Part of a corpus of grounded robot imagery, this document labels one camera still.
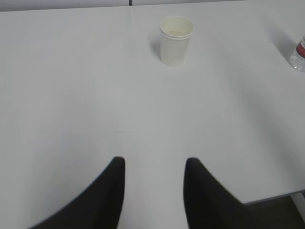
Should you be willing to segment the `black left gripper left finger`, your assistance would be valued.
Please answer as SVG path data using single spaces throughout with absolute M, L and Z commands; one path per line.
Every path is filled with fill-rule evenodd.
M 125 191 L 125 160 L 114 157 L 72 202 L 34 229 L 116 229 Z

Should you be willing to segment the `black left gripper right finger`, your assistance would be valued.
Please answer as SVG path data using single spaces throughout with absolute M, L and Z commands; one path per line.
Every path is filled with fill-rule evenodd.
M 290 196 L 245 205 L 198 158 L 187 159 L 183 202 L 190 229 L 303 229 Z

